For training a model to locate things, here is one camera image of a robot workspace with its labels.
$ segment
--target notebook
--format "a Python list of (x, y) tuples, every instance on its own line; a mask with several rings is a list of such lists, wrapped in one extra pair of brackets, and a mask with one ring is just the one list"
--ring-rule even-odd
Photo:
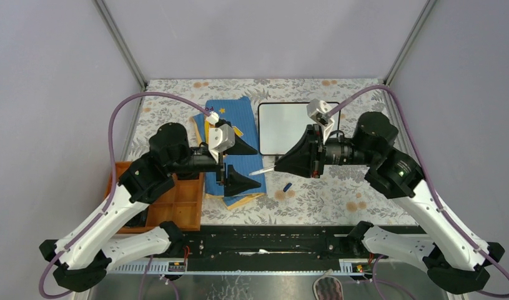
[[(242, 97), (238, 100), (208, 100), (205, 106), (208, 110), (217, 112), (221, 119), (229, 121), (238, 137), (254, 149), (259, 149), (258, 132), (248, 97)], [(212, 125), (205, 121), (203, 114), (198, 114), (192, 119), (195, 122), (199, 142), (206, 142), (208, 131)], [(224, 162), (227, 165), (233, 165), (234, 169), (244, 176), (263, 168), (262, 156), (259, 153), (245, 156), (227, 155)], [(249, 189), (234, 197), (224, 197), (224, 188), (216, 183), (215, 173), (207, 173), (205, 175), (205, 193), (210, 197), (222, 198), (229, 209), (236, 208), (267, 192), (263, 174), (249, 176), (249, 178), (261, 183), (261, 187)]]

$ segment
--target flower pattern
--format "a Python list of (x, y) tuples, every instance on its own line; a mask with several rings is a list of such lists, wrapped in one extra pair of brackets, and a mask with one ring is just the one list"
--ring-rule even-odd
[[(149, 82), (147, 90), (180, 95), (201, 106), (210, 99), (247, 96), (257, 122), (257, 107), (263, 102), (312, 99), (340, 102), (362, 88), (379, 83), (379, 79), (156, 79)], [(351, 136), (357, 119), (366, 111), (390, 115), (382, 92), (368, 92), (345, 107), (339, 129)], [(145, 97), (127, 159), (135, 160), (147, 152), (148, 139), (166, 122), (183, 124), (190, 145), (195, 146), (195, 129), (189, 121), (195, 114), (197, 111), (181, 102)], [(266, 156), (263, 162), (265, 167), (271, 166), (274, 157)], [(266, 173), (267, 195), (232, 210), (220, 199), (204, 199), (201, 224), (355, 225), (359, 221), (378, 225), (416, 224), (402, 208), (370, 187), (364, 180), (366, 172), (367, 168), (362, 166), (327, 166), (320, 179)], [(292, 183), (292, 187), (282, 193), (287, 183)]]

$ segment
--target wooden compartment organizer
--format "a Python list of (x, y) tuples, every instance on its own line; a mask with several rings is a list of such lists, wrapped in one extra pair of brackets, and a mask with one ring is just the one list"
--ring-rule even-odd
[[(130, 161), (116, 163), (116, 180), (129, 168)], [(164, 193), (148, 208), (145, 227), (122, 227), (118, 233), (144, 233), (164, 221), (174, 221), (180, 230), (198, 231), (201, 227), (201, 205), (204, 173), (196, 180), (177, 180), (175, 187)], [(109, 176), (105, 197), (109, 195), (112, 176)]]

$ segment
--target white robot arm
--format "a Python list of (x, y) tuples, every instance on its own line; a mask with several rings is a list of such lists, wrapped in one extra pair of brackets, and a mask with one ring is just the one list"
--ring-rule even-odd
[(444, 211), (481, 249), (499, 261), (504, 249), (486, 242), (473, 233), (443, 203), (435, 203), (423, 171), (409, 155), (393, 147), (398, 129), (380, 112), (366, 112), (359, 117), (352, 138), (329, 136), (334, 120), (328, 117), (331, 107), (312, 101), (308, 116), (316, 124), (308, 125), (300, 141), (276, 161), (274, 171), (305, 178), (318, 178), (325, 165), (364, 165), (370, 167), (365, 180), (387, 199), (404, 208), (432, 238), (418, 241), (385, 231), (369, 222), (360, 222), (349, 234), (362, 242), (370, 253), (383, 254), (426, 272), (444, 290), (462, 294), (481, 290), (489, 280), (485, 270), (490, 262), (474, 251), (468, 241), (448, 222)]
[[(223, 162), (223, 155), (249, 155), (257, 151), (235, 135), (230, 123), (216, 122), (209, 144), (189, 147), (186, 129), (167, 123), (149, 139), (149, 152), (131, 163), (121, 174), (112, 201), (105, 199), (75, 230), (59, 240), (40, 245), (45, 260), (57, 266), (58, 285), (82, 292), (95, 286), (108, 271), (151, 254), (175, 255), (182, 249), (183, 235), (173, 222), (163, 222), (151, 231), (109, 242), (110, 238), (139, 212), (174, 187), (173, 173), (183, 178), (215, 172), (225, 196), (234, 196), (260, 183), (238, 174)], [(86, 232), (70, 247), (69, 242)]]

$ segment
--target blue marker cap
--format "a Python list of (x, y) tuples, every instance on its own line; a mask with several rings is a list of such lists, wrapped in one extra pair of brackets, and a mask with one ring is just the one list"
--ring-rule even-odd
[(292, 184), (291, 182), (290, 182), (290, 183), (288, 183), (288, 184), (286, 184), (286, 185), (285, 185), (285, 187), (284, 187), (284, 192), (287, 192), (287, 190), (288, 190), (289, 188), (291, 188), (291, 186), (292, 186), (292, 185), (293, 185), (293, 184)]

